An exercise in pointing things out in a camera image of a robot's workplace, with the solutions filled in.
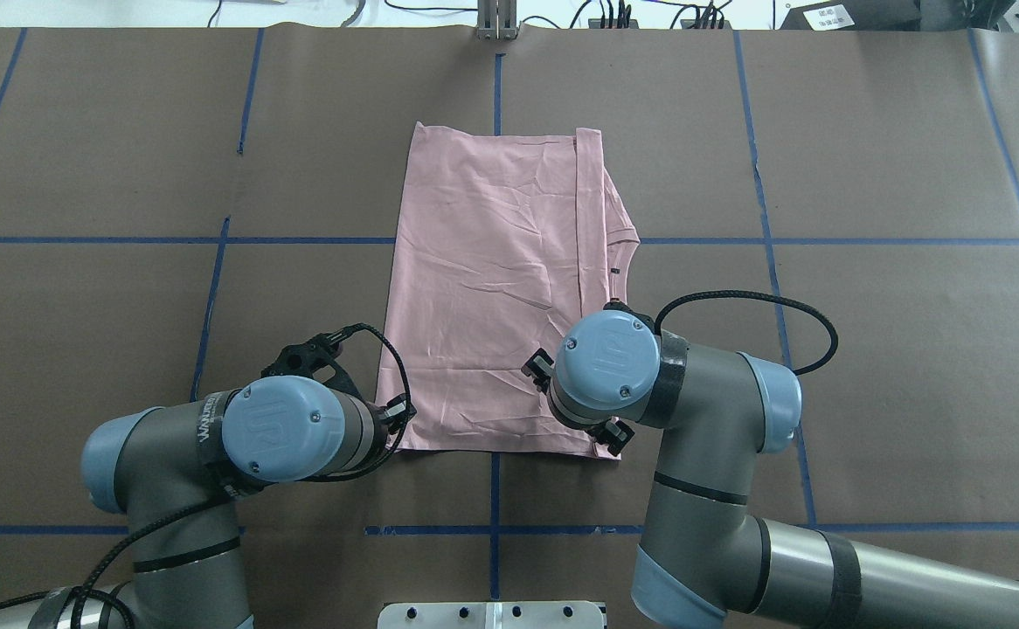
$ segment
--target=gray cable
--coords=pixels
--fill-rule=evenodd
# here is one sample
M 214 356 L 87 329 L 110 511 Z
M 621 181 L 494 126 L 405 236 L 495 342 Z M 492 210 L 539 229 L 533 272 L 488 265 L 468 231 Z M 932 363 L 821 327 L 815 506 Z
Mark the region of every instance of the gray cable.
M 359 0 L 358 7 L 354 8 L 354 12 L 351 13 L 351 16 L 346 17 L 345 20 L 342 20 L 342 23 L 338 24 L 338 28 L 348 28 L 348 25 L 353 24 L 355 20 L 359 19 L 359 17 L 362 16 L 362 9 L 365 8 L 366 8 L 366 0 Z

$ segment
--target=white label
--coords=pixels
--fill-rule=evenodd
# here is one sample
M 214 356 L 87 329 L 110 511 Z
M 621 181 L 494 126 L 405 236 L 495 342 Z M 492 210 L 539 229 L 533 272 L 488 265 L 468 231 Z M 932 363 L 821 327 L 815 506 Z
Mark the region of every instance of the white label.
M 805 19 L 813 31 L 834 31 L 845 25 L 856 25 L 856 21 L 852 20 L 852 16 L 843 4 L 805 11 Z

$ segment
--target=black cable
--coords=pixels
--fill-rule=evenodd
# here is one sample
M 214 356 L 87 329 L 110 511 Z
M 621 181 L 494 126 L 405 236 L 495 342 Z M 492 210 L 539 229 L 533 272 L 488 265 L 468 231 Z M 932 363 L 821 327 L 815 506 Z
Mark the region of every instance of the black cable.
M 226 505 L 229 501 L 230 497 L 225 496 L 225 494 L 222 494 L 222 496 L 211 497 L 210 501 L 206 501 L 205 503 L 192 505 L 184 510 L 178 510 L 175 511 L 174 514 L 159 518 L 156 522 L 152 522 L 150 525 L 138 530 L 138 532 L 129 533 L 129 536 L 125 537 L 124 540 L 118 541 L 117 545 L 114 545 L 109 553 L 106 553 L 106 557 L 102 558 L 101 562 L 98 562 L 98 566 L 91 571 L 87 580 L 83 581 L 82 588 L 78 589 L 77 594 L 74 595 L 74 606 L 70 609 L 70 629 L 82 629 L 83 610 L 86 609 L 87 600 L 90 598 L 90 592 L 91 590 L 94 590 L 94 586 L 95 583 L 98 582 L 98 578 L 101 578 L 102 573 L 106 572 L 106 569 L 109 568 L 109 565 L 111 565 L 111 563 L 118 558 L 118 555 L 121 555 L 123 551 L 132 545 L 135 541 L 141 540 L 141 538 L 147 536 L 147 534 L 156 533 L 157 530 L 169 524 L 174 524 L 174 522 L 178 522 L 182 518 L 194 516 L 195 514 L 201 513 L 201 511 L 214 509 L 214 507 Z
M 222 0 L 218 0 L 218 7 L 214 9 L 213 13 L 211 13 L 211 19 L 206 20 L 206 28 L 211 28 L 211 24 L 214 23 L 215 15 L 218 15 L 218 12 L 221 11 L 222 11 Z
M 814 309 L 812 306 L 809 306 L 809 304 L 797 302 L 797 300 L 794 299 L 754 291 L 706 291 L 674 299 L 673 302 L 669 302 L 664 308 L 661 308 L 660 312 L 657 314 L 657 318 L 654 319 L 654 333 L 660 334 L 661 323 L 665 321 L 665 317 L 669 314 L 669 312 L 673 312 L 678 306 L 683 306 L 683 304 L 686 303 L 700 302 L 700 300 L 704 299 L 754 299 L 758 300 L 758 302 L 777 303 L 782 304 L 782 306 L 793 308 L 793 310 L 800 310 L 801 312 L 804 312 L 804 314 L 810 315 L 810 317 L 819 321 L 820 325 L 824 326 L 824 329 L 828 331 L 828 351 L 826 351 L 824 356 L 821 356 L 820 360 L 816 363 L 801 367 L 800 369 L 794 369 L 794 374 L 804 375 L 809 373 L 809 371 L 819 369 L 828 363 L 828 361 L 832 361 L 833 356 L 837 354 L 837 348 L 840 347 L 840 334 L 837 334 L 837 328 L 832 324 L 832 321 L 829 321 L 827 317 L 821 314 L 819 310 Z
M 677 14 L 673 16 L 673 22 L 669 22 L 668 28 L 669 29 L 676 28 L 678 20 L 681 19 L 681 13 L 685 12 L 688 9 L 695 9 L 697 11 L 697 19 L 700 19 L 700 7 L 697 7 L 697 5 L 695 4 L 686 4 L 683 5 L 683 7 L 681 7 L 681 10 L 678 11 Z
M 76 594 L 82 589 L 83 589 L 82 586 L 75 586 L 75 588 L 70 588 L 69 595 Z M 31 601 L 43 600 L 43 598 L 47 597 L 47 594 L 50 593 L 51 590 L 43 590 L 43 592 L 34 592 L 31 594 L 23 594 L 23 596 L 9 598 L 6 601 L 0 601 L 0 610 L 9 609 L 10 607 L 16 607 L 23 604 L 30 604 Z M 101 589 L 92 589 L 90 591 L 90 597 L 94 598 L 94 600 L 96 601 L 102 601 L 103 605 L 107 605 L 113 608 L 114 610 L 117 610 L 117 613 L 120 614 L 121 616 L 121 624 L 125 625 L 125 629 L 136 628 L 136 620 L 132 616 L 132 610 L 129 609 L 129 606 L 123 604 L 123 601 L 120 598 L 114 596 L 113 594 L 110 594 L 109 592 L 102 592 Z
M 588 4 L 593 3 L 593 1 L 594 0 L 583 0 L 583 4 L 581 4 L 580 8 L 576 10 L 576 15 L 573 15 L 573 23 L 568 24 L 568 28 L 576 28 L 576 20 L 579 19 L 580 13 L 583 12 L 583 9 L 586 9 Z
M 398 9 L 400 11 L 458 11 L 458 12 L 478 12 L 477 7 L 401 7 L 400 4 L 390 3 L 389 0 L 385 0 L 386 7 L 392 9 Z
M 346 17 L 345 20 L 342 20 L 342 23 L 338 24 L 338 28 L 348 28 L 348 25 L 354 23 L 354 20 L 357 20 L 359 19 L 359 16 L 362 16 L 362 10 L 365 8 L 366 0 L 359 0 L 358 7 L 354 7 L 354 12 L 351 13 L 351 16 Z
M 526 23 L 528 20 L 545 20 L 546 22 L 554 25 L 554 28 L 560 28 L 560 25 L 558 25 L 556 22 L 550 20 L 549 17 L 546 17 L 544 15 L 529 15 L 525 19 L 521 20 L 521 23 Z
M 347 326 L 346 330 L 350 330 L 351 333 L 366 331 L 375 335 L 377 339 L 380 339 L 382 346 L 385 347 L 385 350 L 388 351 L 389 354 L 393 356 L 393 361 L 396 363 L 396 370 L 401 375 L 401 386 L 405 387 L 405 397 L 407 400 L 409 400 L 409 402 L 407 403 L 409 403 L 410 410 L 414 409 L 413 389 L 409 388 L 409 372 L 406 371 L 405 369 L 405 362 L 401 361 L 401 354 L 398 353 L 395 347 L 393 347 L 393 344 L 389 343 L 389 339 L 385 337 L 385 334 L 381 333 L 381 330 L 378 330 L 377 327 L 369 325 L 369 323 L 355 323 L 355 325 L 353 326 Z M 377 458 L 376 461 L 370 463 L 369 466 L 366 466 L 365 468 L 351 470 L 348 471 L 348 473 L 331 473 L 327 475 L 319 475 L 319 477 L 305 478 L 304 480 L 309 482 L 338 482 L 342 480 L 354 480 L 355 478 L 362 478 L 363 475 L 372 473 L 372 471 L 384 465 L 384 463 L 388 461 L 389 458 L 392 457 L 394 453 L 396 453 L 397 448 L 401 445 L 401 438 L 405 437 L 405 430 L 407 429 L 407 427 L 409 427 L 409 419 L 406 419 L 405 423 L 401 424 L 400 429 L 398 429 L 396 431 L 396 434 L 394 434 L 392 444 L 386 448 L 384 453 L 382 453 L 380 457 Z

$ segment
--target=pink cloth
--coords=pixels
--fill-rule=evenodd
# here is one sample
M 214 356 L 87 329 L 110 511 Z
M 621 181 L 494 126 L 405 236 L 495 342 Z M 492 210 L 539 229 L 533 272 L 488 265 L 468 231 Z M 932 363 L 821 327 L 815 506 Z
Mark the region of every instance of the pink cloth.
M 626 299 L 637 246 L 600 132 L 477 137 L 418 123 L 385 317 L 418 409 L 401 447 L 610 458 L 552 418 L 521 366 Z M 398 390 L 383 353 L 377 399 Z

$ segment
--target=light blue cap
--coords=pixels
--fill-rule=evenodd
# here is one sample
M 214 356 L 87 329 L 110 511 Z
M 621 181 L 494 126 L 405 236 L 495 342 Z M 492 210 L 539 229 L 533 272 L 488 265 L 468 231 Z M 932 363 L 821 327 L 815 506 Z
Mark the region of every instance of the light blue cap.
M 90 502 L 99 510 L 111 514 L 123 513 L 113 488 L 121 450 L 138 422 L 145 415 L 161 409 L 162 406 L 154 406 L 123 418 L 110 419 L 90 433 L 86 445 L 83 445 L 83 484 L 90 489 Z
M 571 399 L 598 411 L 630 406 L 649 394 L 660 349 L 649 326 L 622 310 L 581 319 L 556 354 L 556 379 Z
M 726 610 L 710 605 L 653 561 L 642 546 L 634 562 L 634 605 L 646 618 L 671 629 L 720 629 Z
M 765 411 L 765 441 L 758 453 L 781 453 L 801 425 L 801 381 L 789 367 L 739 353 L 750 365 Z
M 301 375 L 273 375 L 230 400 L 222 417 L 222 445 L 244 473 L 289 482 L 330 463 L 345 430 L 333 390 Z

